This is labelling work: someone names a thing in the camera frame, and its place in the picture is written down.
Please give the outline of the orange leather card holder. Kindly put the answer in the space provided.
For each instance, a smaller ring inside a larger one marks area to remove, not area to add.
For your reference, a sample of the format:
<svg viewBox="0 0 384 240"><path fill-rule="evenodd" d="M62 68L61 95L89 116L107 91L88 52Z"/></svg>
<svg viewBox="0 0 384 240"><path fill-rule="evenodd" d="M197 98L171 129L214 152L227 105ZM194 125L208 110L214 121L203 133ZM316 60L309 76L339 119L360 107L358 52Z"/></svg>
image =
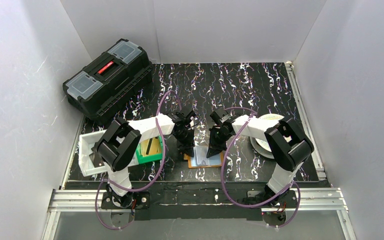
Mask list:
<svg viewBox="0 0 384 240"><path fill-rule="evenodd" d="M221 167L223 163L223 152L207 157L208 146L195 146L194 156L184 155L189 169Z"/></svg>

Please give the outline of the dark credit card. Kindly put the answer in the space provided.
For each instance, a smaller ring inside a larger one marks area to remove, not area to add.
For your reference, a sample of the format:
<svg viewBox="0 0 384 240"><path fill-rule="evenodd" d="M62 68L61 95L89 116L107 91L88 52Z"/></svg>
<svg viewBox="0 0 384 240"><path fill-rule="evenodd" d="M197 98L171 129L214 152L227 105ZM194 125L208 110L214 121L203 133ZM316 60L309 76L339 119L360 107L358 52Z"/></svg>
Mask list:
<svg viewBox="0 0 384 240"><path fill-rule="evenodd" d="M145 154L149 155L151 148L152 148L153 138L148 139L147 145L146 145L146 151Z"/></svg>

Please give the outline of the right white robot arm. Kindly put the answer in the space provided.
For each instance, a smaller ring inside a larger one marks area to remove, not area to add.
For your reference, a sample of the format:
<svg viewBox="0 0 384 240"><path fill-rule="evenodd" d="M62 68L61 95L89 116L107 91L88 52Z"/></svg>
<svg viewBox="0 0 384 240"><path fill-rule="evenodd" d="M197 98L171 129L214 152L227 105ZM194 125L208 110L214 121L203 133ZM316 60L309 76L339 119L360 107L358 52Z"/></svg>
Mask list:
<svg viewBox="0 0 384 240"><path fill-rule="evenodd" d="M215 126L210 128L207 158L227 151L227 141L236 135L268 143L276 166L265 187L266 193L281 193L290 186L298 169L315 150L303 129L290 117L269 120L246 114L232 115L225 109L217 109L210 118Z"/></svg>

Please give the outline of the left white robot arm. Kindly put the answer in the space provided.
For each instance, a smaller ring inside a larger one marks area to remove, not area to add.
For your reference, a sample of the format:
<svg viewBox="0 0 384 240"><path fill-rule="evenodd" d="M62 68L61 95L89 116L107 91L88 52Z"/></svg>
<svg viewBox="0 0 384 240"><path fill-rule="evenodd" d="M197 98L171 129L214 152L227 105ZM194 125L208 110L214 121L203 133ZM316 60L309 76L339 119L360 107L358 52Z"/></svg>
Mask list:
<svg viewBox="0 0 384 240"><path fill-rule="evenodd" d="M176 139L178 155L194 156L193 110L157 114L142 120L115 119L92 147L95 158L101 159L108 172L108 192L118 198L132 191L129 166L138 145L148 139L171 135Z"/></svg>

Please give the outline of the gold card in bin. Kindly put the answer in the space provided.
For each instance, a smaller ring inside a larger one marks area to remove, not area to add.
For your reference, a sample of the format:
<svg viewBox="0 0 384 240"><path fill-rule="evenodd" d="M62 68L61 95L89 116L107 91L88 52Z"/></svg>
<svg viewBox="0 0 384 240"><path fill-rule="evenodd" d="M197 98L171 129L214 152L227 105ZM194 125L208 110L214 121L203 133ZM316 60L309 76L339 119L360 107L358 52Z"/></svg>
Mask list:
<svg viewBox="0 0 384 240"><path fill-rule="evenodd" d="M139 151L140 151L140 154L141 154L143 157L154 156L154 155L157 155L157 154L161 154L161 153L162 153L161 141L160 141L160 138L159 138L159 137L153 137L153 140L152 140L152 147L151 147L151 150L150 150L150 152L149 152L149 155L146 155L146 154L145 154L145 151L146 151L146 149L147 149L147 144L148 144L148 139L142 141L142 142L139 144Z"/></svg>

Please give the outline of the white filament spool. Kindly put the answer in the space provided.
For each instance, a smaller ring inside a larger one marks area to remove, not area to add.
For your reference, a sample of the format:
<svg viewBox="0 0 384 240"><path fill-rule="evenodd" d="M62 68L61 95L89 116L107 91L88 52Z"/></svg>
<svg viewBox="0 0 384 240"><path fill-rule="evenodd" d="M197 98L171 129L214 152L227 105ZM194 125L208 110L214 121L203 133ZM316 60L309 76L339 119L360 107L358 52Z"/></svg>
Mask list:
<svg viewBox="0 0 384 240"><path fill-rule="evenodd" d="M283 118L284 118L283 115L275 114L275 113L268 113L268 114L265 114L265 115L262 115L259 117L259 119L262 119L264 121L279 121ZM262 155L265 158L268 158L271 160L274 159L274 156L271 152L270 146L266 140L258 139L258 138L254 138L254 137L250 137L249 139L250 139L250 143L251 143L253 149L257 153L259 153L260 155Z"/></svg>

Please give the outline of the green plastic bin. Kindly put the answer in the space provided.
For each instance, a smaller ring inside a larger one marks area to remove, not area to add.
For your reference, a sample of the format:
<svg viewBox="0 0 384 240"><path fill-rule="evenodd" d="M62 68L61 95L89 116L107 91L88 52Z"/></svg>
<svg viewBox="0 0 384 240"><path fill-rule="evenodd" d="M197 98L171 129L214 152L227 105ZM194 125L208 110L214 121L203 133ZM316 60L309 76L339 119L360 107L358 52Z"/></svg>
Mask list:
<svg viewBox="0 0 384 240"><path fill-rule="evenodd" d="M158 136L158 137L160 138L161 150L162 150L162 147L163 147L162 139L160 136ZM140 153L139 145L138 145L136 148L135 154L136 154L136 158L137 158L138 163L139 164L145 164L145 163L161 160L163 157L163 150L162 150L162 153L160 153L160 154L156 154L156 155L152 155L152 156L142 156Z"/></svg>

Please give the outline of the black plastic toolbox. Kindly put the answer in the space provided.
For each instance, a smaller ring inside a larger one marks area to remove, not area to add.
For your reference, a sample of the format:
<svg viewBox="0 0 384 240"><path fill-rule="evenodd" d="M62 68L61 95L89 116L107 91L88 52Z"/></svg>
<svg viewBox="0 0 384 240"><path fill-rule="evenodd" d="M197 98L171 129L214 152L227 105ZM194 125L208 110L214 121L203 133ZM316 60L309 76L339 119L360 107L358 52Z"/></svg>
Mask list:
<svg viewBox="0 0 384 240"><path fill-rule="evenodd" d="M71 105L91 121L104 125L152 83L152 70L147 52L122 38L66 80L62 90Z"/></svg>

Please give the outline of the white foam tray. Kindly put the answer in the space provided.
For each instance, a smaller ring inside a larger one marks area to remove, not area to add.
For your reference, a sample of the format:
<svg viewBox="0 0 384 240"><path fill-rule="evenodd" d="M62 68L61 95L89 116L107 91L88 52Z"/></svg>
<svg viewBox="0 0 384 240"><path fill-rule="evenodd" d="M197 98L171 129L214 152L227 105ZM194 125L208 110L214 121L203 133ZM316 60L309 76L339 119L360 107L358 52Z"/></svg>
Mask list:
<svg viewBox="0 0 384 240"><path fill-rule="evenodd" d="M105 130L95 131L91 133L81 134L79 136L79 150L78 150L78 164L80 170L84 177L89 177L97 174L107 173L108 176L111 174L108 173L108 169L103 161L99 163L95 163L91 158L93 155L92 148L95 146L95 143L100 140L100 138L106 132Z"/></svg>

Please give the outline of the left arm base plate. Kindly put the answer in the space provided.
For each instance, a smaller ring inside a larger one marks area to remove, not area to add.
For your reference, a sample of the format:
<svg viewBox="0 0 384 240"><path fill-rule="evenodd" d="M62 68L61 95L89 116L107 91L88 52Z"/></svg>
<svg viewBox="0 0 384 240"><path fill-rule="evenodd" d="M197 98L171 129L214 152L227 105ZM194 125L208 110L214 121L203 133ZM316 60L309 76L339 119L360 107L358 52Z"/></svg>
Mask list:
<svg viewBox="0 0 384 240"><path fill-rule="evenodd" d="M128 192L123 197L119 197L116 194L104 192L100 208L105 210L115 209L133 209L142 210L150 207L150 193L143 192Z"/></svg>

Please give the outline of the aluminium frame rail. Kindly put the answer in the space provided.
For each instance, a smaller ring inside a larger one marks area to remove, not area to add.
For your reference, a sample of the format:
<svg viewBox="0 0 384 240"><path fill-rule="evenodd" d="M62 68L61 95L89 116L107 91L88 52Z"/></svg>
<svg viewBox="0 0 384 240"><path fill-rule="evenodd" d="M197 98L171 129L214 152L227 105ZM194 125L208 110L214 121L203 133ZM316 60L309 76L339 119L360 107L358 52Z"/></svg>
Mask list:
<svg viewBox="0 0 384 240"><path fill-rule="evenodd" d="M333 187L292 187L272 203L262 206L257 201L263 197L259 188L247 184L231 189L241 206L230 202L222 189L208 184L161 184L148 189L148 209L102 209L100 202L105 192L94 189L54 190L48 207L47 220L42 238L51 240L62 212L109 212L127 213L137 221L159 219L248 219L257 221L266 213L283 214L287 211L335 211L341 229L347 240L356 238L348 206L339 188Z"/></svg>

